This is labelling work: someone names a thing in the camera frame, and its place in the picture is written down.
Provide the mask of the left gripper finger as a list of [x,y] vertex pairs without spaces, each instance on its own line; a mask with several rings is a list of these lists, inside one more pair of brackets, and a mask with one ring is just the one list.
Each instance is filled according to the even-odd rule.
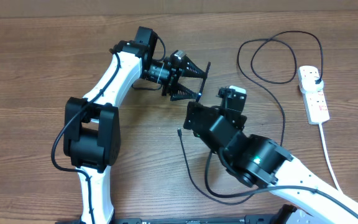
[[180,83],[177,83],[174,87],[172,87],[170,91],[170,100],[178,101],[178,100],[195,100],[197,99],[198,94],[189,88],[183,86]]
[[190,78],[207,78],[208,73],[207,71],[202,71],[198,68],[190,59],[186,59],[182,65],[183,69],[183,77],[190,77]]

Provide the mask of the blue Samsung Galaxy smartphone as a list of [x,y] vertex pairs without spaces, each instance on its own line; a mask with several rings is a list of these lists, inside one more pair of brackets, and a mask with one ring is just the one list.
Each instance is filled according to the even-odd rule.
[[208,78],[208,73],[209,73],[210,66],[211,66],[211,62],[208,62],[207,67],[206,67],[206,71],[205,71],[205,76],[203,78],[203,81],[201,82],[200,90],[199,90],[199,93],[198,93],[198,95],[196,97],[196,102],[199,102],[201,97],[202,97],[204,86],[205,86],[205,83],[206,83],[206,79]]

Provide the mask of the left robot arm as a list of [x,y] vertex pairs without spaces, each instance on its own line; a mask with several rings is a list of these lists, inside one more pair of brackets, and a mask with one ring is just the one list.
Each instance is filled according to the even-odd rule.
[[154,59],[160,41],[151,28],[139,27],[134,40],[122,40],[110,49],[111,63],[94,88],[82,98],[71,97],[65,105],[63,152],[79,175],[83,198],[78,223],[114,221],[110,172],[121,146],[119,107],[133,84],[138,79],[157,83],[162,95],[172,101],[201,98],[201,91],[193,92],[178,80],[206,81],[208,71],[198,68],[181,50]]

